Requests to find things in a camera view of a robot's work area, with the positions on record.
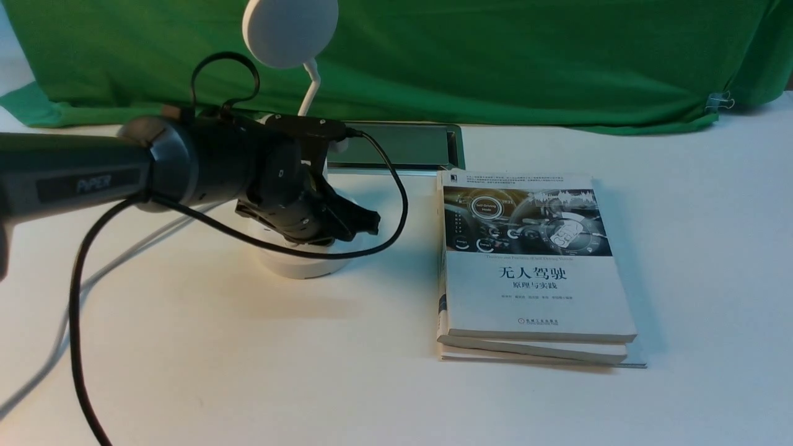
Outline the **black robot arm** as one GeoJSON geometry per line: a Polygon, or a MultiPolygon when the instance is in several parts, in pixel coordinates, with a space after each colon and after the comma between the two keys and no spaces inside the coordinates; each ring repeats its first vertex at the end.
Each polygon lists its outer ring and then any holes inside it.
{"type": "Polygon", "coordinates": [[[236,212],[296,245],[379,232],[380,216],[337,193],[321,172],[339,121],[289,116],[266,125],[231,113],[139,116],[117,136],[2,134],[2,277],[12,229],[27,221],[144,196],[182,206],[237,201],[236,212]]]}

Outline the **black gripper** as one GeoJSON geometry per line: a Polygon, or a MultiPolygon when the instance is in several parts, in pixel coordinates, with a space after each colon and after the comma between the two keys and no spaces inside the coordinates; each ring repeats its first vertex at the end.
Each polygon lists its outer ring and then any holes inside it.
{"type": "Polygon", "coordinates": [[[334,139],[267,127],[248,127],[254,176],[235,212],[297,245],[331,245],[359,234],[377,236],[380,215],[357,204],[323,179],[334,139]]]}

